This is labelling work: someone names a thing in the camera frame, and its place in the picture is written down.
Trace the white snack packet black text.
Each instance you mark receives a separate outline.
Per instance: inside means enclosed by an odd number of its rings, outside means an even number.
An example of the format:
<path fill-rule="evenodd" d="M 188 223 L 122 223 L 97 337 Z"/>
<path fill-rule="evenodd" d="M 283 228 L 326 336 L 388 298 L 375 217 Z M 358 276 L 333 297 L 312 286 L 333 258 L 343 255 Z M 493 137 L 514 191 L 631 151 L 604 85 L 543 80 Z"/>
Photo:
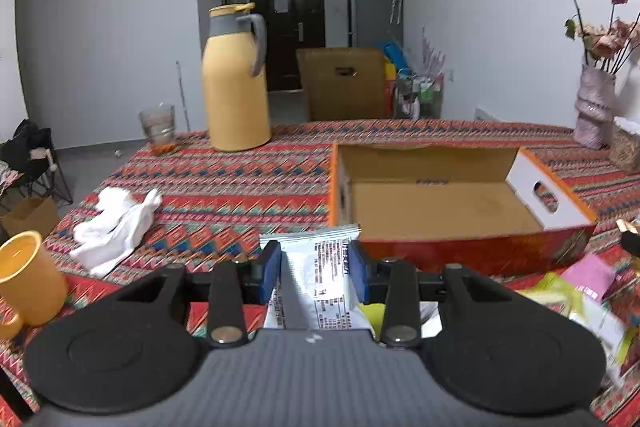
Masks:
<path fill-rule="evenodd" d="M 260 238 L 262 246 L 276 241 L 281 247 L 266 329 L 372 329 L 349 278 L 347 247 L 359 234 L 358 225 L 341 225 Z"/>

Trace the patterned red tablecloth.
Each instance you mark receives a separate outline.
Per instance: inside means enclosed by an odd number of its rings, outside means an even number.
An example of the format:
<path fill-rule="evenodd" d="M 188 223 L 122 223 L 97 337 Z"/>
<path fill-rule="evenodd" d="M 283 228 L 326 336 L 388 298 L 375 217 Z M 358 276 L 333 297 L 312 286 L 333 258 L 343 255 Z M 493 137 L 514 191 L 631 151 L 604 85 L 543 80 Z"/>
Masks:
<path fill-rule="evenodd" d="M 210 269 L 224 256 L 256 251 L 260 233 L 304 231 L 328 217 L 331 146 L 435 144 L 524 146 L 560 176 L 598 214 L 588 244 L 616 270 L 608 306 L 624 321 L 639 308 L 639 280 L 620 248 L 615 222 L 639 210 L 639 179 L 617 169 L 603 150 L 577 145 L 570 130 L 545 124 L 449 120 L 358 120 L 279 126 L 269 144 L 244 153 L 217 153 L 203 132 L 187 135 L 178 153 L 156 157 L 139 150 L 106 184 L 141 195 L 160 188 L 164 203 L 140 253 L 100 282 L 70 259 L 73 231 L 93 216 L 87 196 L 47 238 L 55 260 L 70 277 L 70 303 L 81 307 L 117 285 L 171 260 Z"/>

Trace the orange cardboard tray box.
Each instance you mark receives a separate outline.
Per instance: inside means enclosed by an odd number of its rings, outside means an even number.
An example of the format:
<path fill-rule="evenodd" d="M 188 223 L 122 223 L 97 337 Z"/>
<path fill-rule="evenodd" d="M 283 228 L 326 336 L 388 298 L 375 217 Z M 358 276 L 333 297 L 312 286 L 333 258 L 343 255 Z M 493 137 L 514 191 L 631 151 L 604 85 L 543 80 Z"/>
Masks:
<path fill-rule="evenodd" d="M 329 224 L 373 258 L 519 277 L 580 259 L 597 215 L 526 148 L 336 144 Z"/>

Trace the yellow thermos jug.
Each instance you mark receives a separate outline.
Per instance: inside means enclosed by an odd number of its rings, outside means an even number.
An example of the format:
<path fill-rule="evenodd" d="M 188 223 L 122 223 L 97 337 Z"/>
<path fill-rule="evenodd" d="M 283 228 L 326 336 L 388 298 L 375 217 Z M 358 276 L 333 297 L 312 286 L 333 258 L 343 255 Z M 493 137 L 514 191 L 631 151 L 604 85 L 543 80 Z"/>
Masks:
<path fill-rule="evenodd" d="M 242 152 L 271 139 L 265 76 L 267 28 L 254 3 L 209 10 L 202 58 L 209 140 L 223 152 Z"/>

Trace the white crumpled cloth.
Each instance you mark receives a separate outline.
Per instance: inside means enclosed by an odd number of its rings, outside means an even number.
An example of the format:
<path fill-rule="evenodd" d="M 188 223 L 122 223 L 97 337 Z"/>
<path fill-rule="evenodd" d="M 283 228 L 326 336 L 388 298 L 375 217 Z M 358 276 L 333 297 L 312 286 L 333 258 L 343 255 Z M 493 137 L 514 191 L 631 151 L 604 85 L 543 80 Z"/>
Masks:
<path fill-rule="evenodd" d="M 124 188 L 105 187 L 96 203 L 100 213 L 74 228 L 70 257 L 93 277 L 106 277 L 141 244 L 161 203 L 157 188 L 136 202 Z"/>

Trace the glass cup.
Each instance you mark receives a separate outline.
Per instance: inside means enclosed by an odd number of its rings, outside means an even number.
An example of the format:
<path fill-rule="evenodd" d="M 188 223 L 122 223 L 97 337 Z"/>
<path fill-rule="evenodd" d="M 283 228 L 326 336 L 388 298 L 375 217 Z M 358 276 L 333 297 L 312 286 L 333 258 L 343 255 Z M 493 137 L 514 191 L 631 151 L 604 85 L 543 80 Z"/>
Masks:
<path fill-rule="evenodd" d="M 139 120 L 149 147 L 155 155 L 168 154 L 176 149 L 175 106 L 162 103 L 142 110 Z"/>

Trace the wooden chair back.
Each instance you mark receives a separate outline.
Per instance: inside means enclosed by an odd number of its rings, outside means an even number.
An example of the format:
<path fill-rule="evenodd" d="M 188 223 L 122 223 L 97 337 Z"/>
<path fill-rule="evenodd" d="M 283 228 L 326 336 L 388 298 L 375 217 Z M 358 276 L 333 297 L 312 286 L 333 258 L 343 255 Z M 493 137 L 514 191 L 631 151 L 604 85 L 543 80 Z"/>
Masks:
<path fill-rule="evenodd" d="M 311 121 L 385 117 L 385 62 L 379 49 L 300 49 L 296 57 Z"/>

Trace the pink snack packet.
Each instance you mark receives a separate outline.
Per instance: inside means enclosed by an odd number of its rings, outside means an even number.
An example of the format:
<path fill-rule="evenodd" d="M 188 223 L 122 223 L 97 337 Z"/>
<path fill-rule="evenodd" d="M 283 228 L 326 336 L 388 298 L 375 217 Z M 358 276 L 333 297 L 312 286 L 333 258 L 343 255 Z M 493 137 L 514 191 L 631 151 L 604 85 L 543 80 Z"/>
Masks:
<path fill-rule="evenodd" d="M 586 254 L 561 273 L 562 279 L 600 303 L 616 279 L 616 273 L 600 257 Z"/>

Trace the small cardboard box on floor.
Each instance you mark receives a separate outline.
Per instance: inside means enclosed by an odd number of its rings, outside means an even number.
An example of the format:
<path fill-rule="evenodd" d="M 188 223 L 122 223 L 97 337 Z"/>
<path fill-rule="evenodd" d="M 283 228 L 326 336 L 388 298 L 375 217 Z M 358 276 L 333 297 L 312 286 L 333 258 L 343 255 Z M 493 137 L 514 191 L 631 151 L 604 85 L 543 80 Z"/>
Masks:
<path fill-rule="evenodd" d="M 27 197 L 1 218 L 2 227 L 9 236 L 36 231 L 46 237 L 58 222 L 58 207 L 52 197 Z"/>

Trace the yellow plastic mug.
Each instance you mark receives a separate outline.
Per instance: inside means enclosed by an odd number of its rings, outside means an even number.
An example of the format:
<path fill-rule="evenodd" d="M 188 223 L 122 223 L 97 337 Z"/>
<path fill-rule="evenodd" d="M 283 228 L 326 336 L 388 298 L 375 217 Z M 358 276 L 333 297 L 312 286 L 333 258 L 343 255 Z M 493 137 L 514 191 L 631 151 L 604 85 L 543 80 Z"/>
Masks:
<path fill-rule="evenodd" d="M 25 231 L 1 246 L 1 299 L 13 315 L 1 323 L 1 339 L 10 340 L 27 326 L 54 319 L 66 301 L 64 274 L 58 271 L 37 231 Z"/>

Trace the black folding chair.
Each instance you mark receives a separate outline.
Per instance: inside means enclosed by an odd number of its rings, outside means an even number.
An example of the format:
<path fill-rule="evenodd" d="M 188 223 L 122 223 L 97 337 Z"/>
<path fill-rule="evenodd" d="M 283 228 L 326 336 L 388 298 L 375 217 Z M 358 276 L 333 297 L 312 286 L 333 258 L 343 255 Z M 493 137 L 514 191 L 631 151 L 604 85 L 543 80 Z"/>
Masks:
<path fill-rule="evenodd" d="M 1 144 L 1 160 L 18 173 L 9 188 L 16 188 L 22 196 L 54 197 L 73 204 L 73 195 L 58 163 L 50 128 L 39 127 L 35 121 L 23 119 L 12 138 Z"/>

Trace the dark entrance door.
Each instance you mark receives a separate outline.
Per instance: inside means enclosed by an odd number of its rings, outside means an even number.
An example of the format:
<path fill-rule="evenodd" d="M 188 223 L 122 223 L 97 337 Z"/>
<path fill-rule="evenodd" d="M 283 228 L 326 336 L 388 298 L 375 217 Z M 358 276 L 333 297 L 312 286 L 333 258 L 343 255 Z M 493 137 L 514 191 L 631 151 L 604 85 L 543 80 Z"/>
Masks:
<path fill-rule="evenodd" d="M 324 0 L 252 0 L 267 28 L 266 81 L 270 92 L 302 87 L 300 49 L 326 45 Z"/>

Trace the pink textured vase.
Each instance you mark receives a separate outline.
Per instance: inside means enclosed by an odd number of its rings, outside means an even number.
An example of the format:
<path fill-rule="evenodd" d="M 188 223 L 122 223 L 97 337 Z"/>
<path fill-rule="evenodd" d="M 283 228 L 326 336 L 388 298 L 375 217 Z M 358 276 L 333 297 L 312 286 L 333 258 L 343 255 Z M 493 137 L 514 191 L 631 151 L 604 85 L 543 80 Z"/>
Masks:
<path fill-rule="evenodd" d="M 604 70 L 584 65 L 575 108 L 574 140 L 590 150 L 605 146 L 605 132 L 614 118 L 615 77 Z"/>

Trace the woven tissue box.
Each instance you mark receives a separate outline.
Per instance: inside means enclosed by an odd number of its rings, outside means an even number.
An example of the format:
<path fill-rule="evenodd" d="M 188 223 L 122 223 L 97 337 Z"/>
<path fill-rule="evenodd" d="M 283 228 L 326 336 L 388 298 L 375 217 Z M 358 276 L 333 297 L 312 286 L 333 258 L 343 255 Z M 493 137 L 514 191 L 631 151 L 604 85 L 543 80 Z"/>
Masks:
<path fill-rule="evenodd" d="M 620 170 L 636 173 L 640 166 L 640 124 L 624 117 L 613 120 L 610 161 Z"/>

